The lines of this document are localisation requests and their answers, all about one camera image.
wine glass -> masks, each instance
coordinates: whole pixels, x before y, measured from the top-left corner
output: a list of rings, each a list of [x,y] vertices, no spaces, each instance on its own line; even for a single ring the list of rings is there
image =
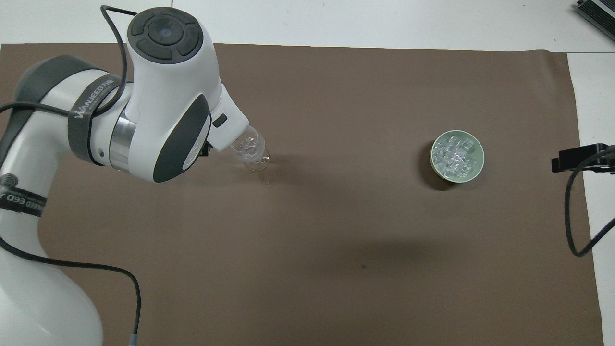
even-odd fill
[[[252,172],[262,171],[269,164],[269,152],[265,148],[265,139],[254,127],[248,126],[231,149],[236,158],[243,161]]]

black mount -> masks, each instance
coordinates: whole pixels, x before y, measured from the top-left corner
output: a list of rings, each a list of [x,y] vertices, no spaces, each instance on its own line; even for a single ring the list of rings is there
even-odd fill
[[[596,143],[562,150],[558,157],[551,159],[551,171],[553,173],[573,171],[583,160],[607,148],[609,148],[609,145]],[[615,156],[608,155],[598,158],[584,167],[583,171],[609,172],[610,174],[615,174]]]

black wire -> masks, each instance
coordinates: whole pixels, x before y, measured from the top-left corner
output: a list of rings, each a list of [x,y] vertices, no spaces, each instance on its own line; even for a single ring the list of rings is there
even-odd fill
[[[115,24],[113,23],[113,21],[111,20],[111,18],[109,18],[109,15],[107,14],[107,11],[117,12],[117,13],[127,14],[127,15],[136,15],[137,14],[136,12],[132,12],[132,11],[128,11],[128,10],[123,10],[123,9],[118,9],[118,8],[110,7],[110,6],[104,6],[104,5],[100,7],[100,10],[101,10],[101,12],[103,14],[103,17],[105,18],[105,20],[109,24],[109,27],[111,28],[111,31],[113,31],[113,35],[115,35],[115,38],[117,40],[117,45],[119,46],[120,54],[122,55],[122,81],[121,81],[120,86],[119,86],[117,92],[115,93],[115,95],[104,106],[98,108],[94,112],[94,114],[93,114],[94,116],[100,115],[100,114],[108,111],[117,102],[117,100],[119,100],[119,98],[121,97],[122,93],[124,92],[124,87],[126,85],[126,76],[127,76],[127,71],[128,71],[128,63],[127,63],[126,51],[124,49],[124,43],[122,42],[122,37],[120,36],[119,32],[117,31],[117,28],[116,28]],[[50,105],[45,105],[43,103],[28,102],[28,101],[16,101],[16,102],[10,102],[10,103],[7,103],[5,105],[2,105],[2,106],[0,106],[0,113],[2,113],[3,111],[6,111],[8,109],[11,109],[11,108],[29,108],[29,109],[43,110],[43,111],[47,111],[49,113],[53,113],[53,114],[57,114],[57,115],[61,115],[61,116],[69,116],[69,114],[70,114],[69,111],[63,110],[61,108],[53,107],[53,106],[50,106]],[[118,272],[118,273],[121,273],[121,274],[124,274],[124,275],[128,276],[132,280],[132,283],[135,286],[135,292],[137,294],[137,312],[136,312],[136,316],[135,316],[135,324],[134,324],[134,327],[132,329],[132,334],[137,334],[138,329],[139,329],[139,320],[140,320],[140,316],[141,316],[141,290],[139,288],[139,282],[137,281],[137,278],[132,273],[130,273],[128,270],[122,269],[122,268],[118,268],[118,267],[113,267],[113,266],[110,266],[110,265],[104,265],[104,264],[90,264],[90,263],[82,263],[82,262],[70,262],[70,261],[50,259],[50,258],[46,258],[46,257],[30,254],[28,252],[19,250],[16,247],[11,246],[9,243],[4,241],[4,239],[2,239],[2,237],[0,237],[0,247],[3,248],[4,250],[6,250],[7,252],[17,256],[17,257],[21,257],[21,258],[26,259],[26,260],[31,260],[33,262],[39,262],[39,263],[51,264],[51,265],[59,265],[59,266],[62,266],[62,267],[75,267],[75,268],[89,268],[89,269],[109,270],[111,272]]]
[[[132,273],[130,273],[128,270],[122,269],[122,268],[113,267],[113,266],[110,266],[110,265],[104,265],[104,264],[70,262],[70,261],[67,261],[67,260],[50,259],[50,258],[46,258],[46,257],[30,254],[28,252],[19,250],[16,247],[13,247],[12,245],[10,245],[6,241],[4,241],[4,239],[2,239],[1,236],[0,236],[0,247],[3,248],[4,250],[6,250],[7,252],[17,256],[17,257],[21,257],[21,258],[26,259],[26,260],[31,260],[33,262],[40,262],[40,263],[51,264],[51,265],[61,265],[62,267],[74,267],[74,268],[89,268],[89,269],[109,270],[109,271],[112,271],[112,272],[122,273],[122,274],[128,276],[132,280],[132,283],[135,285],[135,291],[137,292],[137,318],[135,320],[135,325],[134,325],[134,328],[133,328],[133,334],[137,333],[138,328],[139,328],[139,316],[141,315],[141,290],[139,289],[139,282],[137,281],[137,278],[134,275],[132,275]]]
[[[107,21],[107,24],[109,24],[111,31],[113,31],[113,35],[115,36],[117,45],[119,46],[119,52],[122,55],[122,82],[120,83],[119,88],[117,89],[117,92],[115,93],[115,95],[113,95],[111,100],[109,100],[109,102],[107,102],[102,107],[96,109],[94,113],[92,114],[92,116],[101,115],[104,112],[108,111],[111,107],[113,107],[113,105],[117,102],[117,100],[119,100],[119,98],[124,93],[124,87],[126,86],[126,75],[128,74],[128,61],[126,58],[126,49],[124,48],[124,43],[122,42],[122,36],[120,36],[115,24],[109,17],[109,14],[107,13],[107,11],[117,12],[117,13],[127,14],[127,15],[137,15],[136,12],[122,10],[116,7],[111,7],[107,5],[100,6],[100,12],[103,14],[103,17]]]
[[[62,115],[62,116],[69,115],[69,111],[67,110],[63,110],[61,108],[53,107],[50,105],[45,105],[43,103],[29,102],[29,101],[15,101],[15,102],[9,102],[7,104],[1,105],[0,113],[8,109],[11,109],[11,108],[28,108],[28,109],[34,108],[37,110],[48,111],[49,113],[53,113],[57,115]]]
[[[583,248],[583,250],[578,251],[576,246],[574,245],[572,231],[570,229],[570,192],[573,187],[574,178],[583,170],[583,168],[587,167],[592,161],[595,161],[598,158],[603,156],[615,153],[615,146],[611,146],[603,151],[595,153],[592,156],[589,156],[587,159],[583,160],[576,168],[573,170],[573,173],[568,178],[568,183],[566,184],[566,193],[564,194],[564,225],[566,227],[566,238],[568,239],[568,246],[570,247],[570,251],[575,256],[581,257],[588,253],[594,245],[596,245],[599,240],[602,239],[615,226],[615,218],[607,223],[596,236]]]

black control buttons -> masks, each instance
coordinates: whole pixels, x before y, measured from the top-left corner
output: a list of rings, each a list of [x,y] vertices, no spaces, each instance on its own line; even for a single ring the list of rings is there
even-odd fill
[[[184,24],[192,24],[196,23],[196,18],[187,14],[186,12],[180,11],[178,9],[174,9],[172,7],[161,7],[160,13],[171,15],[179,20],[181,20]]]
[[[157,59],[170,60],[173,57],[171,50],[168,48],[158,47],[146,39],[137,42],[137,48],[141,49],[145,54]]]
[[[226,116],[226,114],[222,113],[218,119],[216,119],[216,121],[214,121],[212,124],[215,128],[218,128],[220,126],[222,126],[222,124],[224,124],[226,122],[226,120],[228,119],[228,117]]]
[[[179,46],[177,46],[177,51],[183,56],[188,55],[190,54],[190,52],[194,50],[194,48],[196,47],[198,43],[199,43],[199,32],[196,31],[195,29],[188,29],[188,32],[186,32],[186,37],[184,38],[184,41],[180,43]]]
[[[145,31],[145,23],[154,17],[153,13],[144,13],[136,16],[130,23],[130,33],[133,35],[141,35]]]
[[[136,15],[128,42],[143,58],[163,64],[181,63],[196,55],[204,33],[192,15],[171,7],[157,7]]]
[[[175,19],[165,16],[156,18],[149,24],[148,34],[152,41],[170,46],[181,40],[184,29]]]

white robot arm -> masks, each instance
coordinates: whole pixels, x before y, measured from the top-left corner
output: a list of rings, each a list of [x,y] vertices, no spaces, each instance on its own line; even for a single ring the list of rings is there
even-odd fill
[[[4,244],[47,257],[38,220],[59,162],[71,151],[164,182],[248,128],[220,82],[212,41],[193,16],[170,7],[149,9],[136,14],[127,34],[134,82],[125,87],[122,78],[69,55],[38,63],[22,76],[16,101],[58,109],[52,114],[49,107],[15,107],[0,141]],[[0,249],[0,345],[101,343],[98,313],[76,284],[56,266]]]

